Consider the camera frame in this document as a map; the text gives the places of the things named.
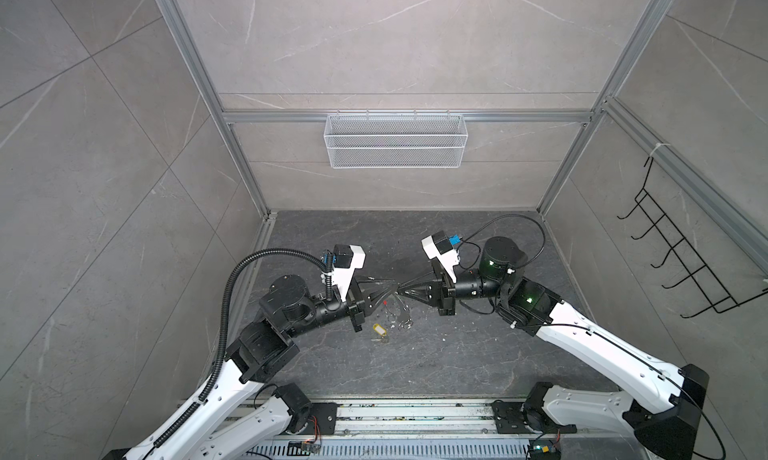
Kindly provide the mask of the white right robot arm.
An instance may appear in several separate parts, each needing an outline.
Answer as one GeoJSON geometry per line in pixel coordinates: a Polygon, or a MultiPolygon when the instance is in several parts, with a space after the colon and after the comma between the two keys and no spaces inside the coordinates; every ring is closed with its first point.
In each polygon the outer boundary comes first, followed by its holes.
{"type": "Polygon", "coordinates": [[[614,392],[573,390],[538,382],[520,408],[526,426],[544,434],[579,428],[631,434],[662,459],[691,459],[709,382],[688,364],[678,367],[622,340],[551,289],[524,275],[529,257],[510,238],[494,236],[478,265],[458,269],[458,237],[424,238],[433,277],[405,283],[401,296],[452,315],[457,304],[485,299],[513,329],[569,352],[617,385],[614,392]]]}

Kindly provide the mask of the yellow capped key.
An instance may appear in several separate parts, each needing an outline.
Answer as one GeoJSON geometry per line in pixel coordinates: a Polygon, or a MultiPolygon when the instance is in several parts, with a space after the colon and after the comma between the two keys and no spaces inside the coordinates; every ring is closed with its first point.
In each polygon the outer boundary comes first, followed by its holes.
{"type": "Polygon", "coordinates": [[[375,332],[374,341],[387,343],[389,341],[388,331],[380,324],[373,325],[373,331],[375,332]]]}

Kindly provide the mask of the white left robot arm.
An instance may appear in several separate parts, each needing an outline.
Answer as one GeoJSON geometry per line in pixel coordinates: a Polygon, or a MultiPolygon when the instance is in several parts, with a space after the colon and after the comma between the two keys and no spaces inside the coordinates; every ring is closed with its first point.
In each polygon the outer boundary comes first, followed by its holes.
{"type": "Polygon", "coordinates": [[[299,352],[295,337],[349,317],[360,328],[366,316],[396,291],[390,280],[351,279],[348,297],[310,295],[298,275],[277,278],[260,301],[257,317],[225,349],[204,384],[155,432],[109,459],[237,459],[258,443],[285,432],[320,428],[312,403],[294,383],[272,380],[299,352]]]}

